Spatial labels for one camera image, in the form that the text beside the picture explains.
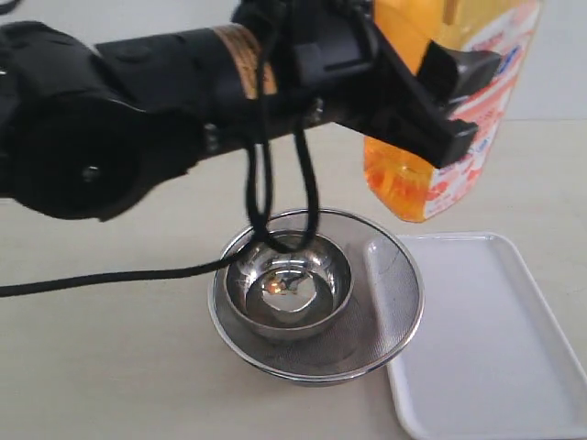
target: plastic bottle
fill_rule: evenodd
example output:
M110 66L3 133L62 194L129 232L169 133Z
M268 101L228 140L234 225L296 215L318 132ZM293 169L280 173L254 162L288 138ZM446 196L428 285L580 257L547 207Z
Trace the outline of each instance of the plastic bottle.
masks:
M480 126L461 162L437 170L411 153L366 138L365 178L398 217L424 222L450 208L479 179L515 88L540 8L538 0L377 0L376 22L414 74L431 39L448 49L492 50L504 56L493 82L453 115Z

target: orange bottle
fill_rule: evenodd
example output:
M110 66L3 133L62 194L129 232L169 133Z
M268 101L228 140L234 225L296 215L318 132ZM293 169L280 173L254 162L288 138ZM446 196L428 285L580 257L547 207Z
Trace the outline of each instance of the orange bottle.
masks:
M467 156L443 170L367 137L365 178L398 217L424 222L450 208L479 179L536 29L538 0L377 0L375 21L417 74L432 39L453 50L492 50L504 60L493 82L454 116L480 126Z

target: white tray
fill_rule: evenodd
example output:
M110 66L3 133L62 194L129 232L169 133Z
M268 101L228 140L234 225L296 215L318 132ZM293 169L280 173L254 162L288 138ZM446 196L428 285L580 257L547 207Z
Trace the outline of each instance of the white tray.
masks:
M416 440L587 438L587 378L514 245L403 236L424 278L414 340L388 367Z

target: small metal bowl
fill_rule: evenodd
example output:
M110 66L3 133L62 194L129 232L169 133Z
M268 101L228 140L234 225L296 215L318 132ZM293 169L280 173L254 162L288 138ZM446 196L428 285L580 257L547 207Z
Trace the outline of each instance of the small metal bowl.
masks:
M295 247L303 233L279 231L274 237ZM316 236L304 251L285 255L258 244L228 268L225 278L236 317L272 342L307 339L327 330L349 304L352 287L347 258L324 236Z

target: bowl rim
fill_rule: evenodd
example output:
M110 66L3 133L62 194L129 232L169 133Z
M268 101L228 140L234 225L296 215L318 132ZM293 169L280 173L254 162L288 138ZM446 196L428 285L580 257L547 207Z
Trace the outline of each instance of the bowl rim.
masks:
M223 256L222 257L225 257L229 252L231 252L233 250L232 248L243 237L245 237L251 231L252 231L252 228L250 228L246 233L241 234L238 237L235 237L235 239L233 239L231 241L231 244L223 252ZM282 234L283 235L283 233L296 233L296 234L299 234L300 236L302 236L304 234L304 231L300 231L300 230L297 230L297 229L278 229L276 231L272 231L272 233L274 235L276 235L277 237L279 236L279 234ZM347 266L347 269L349 270L349 286L346 289L344 300L337 306L337 308L334 310L334 312L332 312L331 314L329 314L326 318L323 318L320 321L317 321L315 323L304 325L304 326L301 326L301 327L293 327L293 328L272 327L270 325L260 324L257 321L253 321L252 319L250 319L248 316L246 316L244 313L242 313L239 310L239 308L232 301L232 298L231 298L230 294L228 293L228 286L227 286L228 272L230 271L230 267L232 267L234 264L238 264L237 262L235 262L235 263L232 263L231 265L229 265L228 267L226 267L226 268L224 268L224 269L222 269L220 271L224 272L224 275L222 277L222 288L223 288L224 294L228 298L228 305L230 306L230 308L232 309L232 311L235 314L238 315L238 319L241 319L241 320L245 321L247 324L253 325L253 326L255 326L256 328L258 328L260 330L267 330L267 331L277 332L277 333L280 333L280 334L293 335L295 333L302 333L304 331L312 330L314 328L317 328L317 327L319 327L321 325L325 325L325 324L333 321L334 319L336 319L340 314L342 314L342 312L347 308L347 306L350 303L350 298L352 296L352 293L353 293L353 290L354 290L354 287L355 287L355 278L353 276L352 267L350 266L349 259L347 258L347 256L343 252L342 248L337 243L335 243L332 239L328 238L324 234L316 234L316 237L318 237L318 238L320 238L322 240L325 240L329 245L333 246L338 251L338 253L342 256L343 261L345 262L345 264ZM237 252L239 252L246 245L247 244L244 244L242 247L240 247L237 250Z
M277 215L273 216L271 218L271 220L275 220L275 219L279 219L279 218L283 218L283 217L287 217L287 216L292 216L292 215L307 214L307 212L308 212L307 209L293 209L293 210L284 211L280 214L277 214ZM217 286L216 279L218 277L219 272L221 272L222 270L219 270L216 272L215 277L214 277L214 281L212 283L210 283L209 289L208 289L208 311L210 313L210 317L211 317L212 322L216 328L216 331L218 332L218 334L220 335L222 340L225 342L225 344L227 344L227 346L230 347L230 349L232 349L241 359L243 359L245 362L247 362L249 365L251 365L255 369L258 369L260 371L263 371L264 373L270 374L273 377L278 378L278 379L288 380L293 383L298 383L300 385L308 385L308 386L337 385L339 383L344 383L344 382L347 382L350 380L355 380L355 379L358 379L358 378L365 376L366 374L373 372L376 369L379 369L380 367L382 367L385 364L387 364L388 362L390 362L397 355L399 355L402 351L404 351L404 349L407 347L407 345L410 343L410 341L414 338L415 333L417 332L420 324L422 323L422 316L424 314L424 306L425 306L424 280L422 278L422 273L420 271L420 268L416 264L414 256L408 250L408 248L404 245L404 243L402 243L401 240L399 240L399 238L397 238L396 236L387 232L379 224L377 224L377 223L373 222L372 220L369 220L365 217L357 215L357 214L353 214L353 213L343 211L343 210L340 210L337 208L327 208L327 207L321 208L320 214L340 215L343 217L350 218L352 220L357 220L366 226L374 228L377 232L382 234L384 237L389 238L404 253L405 257L408 259L408 261L412 265L412 268L414 269L416 281L418 284L418 293L419 293L418 309L416 311L416 317L415 317L414 322L412 323L412 327L410 328L408 333L405 335L404 339L402 341L398 342L398 344L392 350L390 350L390 352L387 354L387 356L381 357L378 360L375 360L372 363L365 365L364 367L356 368L351 371L346 371L343 373L330 374L327 376L296 374L296 373L287 372L287 371L284 371L284 370L281 370L278 368L270 367L266 364L263 364L262 362L259 362L256 358L252 357L251 355L246 353L244 350L242 350L237 344L235 344L233 342L232 338L227 334L226 330L224 329L224 326L222 325L222 323L220 322L220 320L218 318L218 315L216 314L216 295L215 295L215 290L216 290L216 286ZM239 241L242 237L244 237L246 234L248 234L251 230L252 230L252 228L249 226L245 230L243 230L239 234L237 234L230 241L230 244L227 246L227 249L230 249L232 246L234 246L234 244L237 241Z

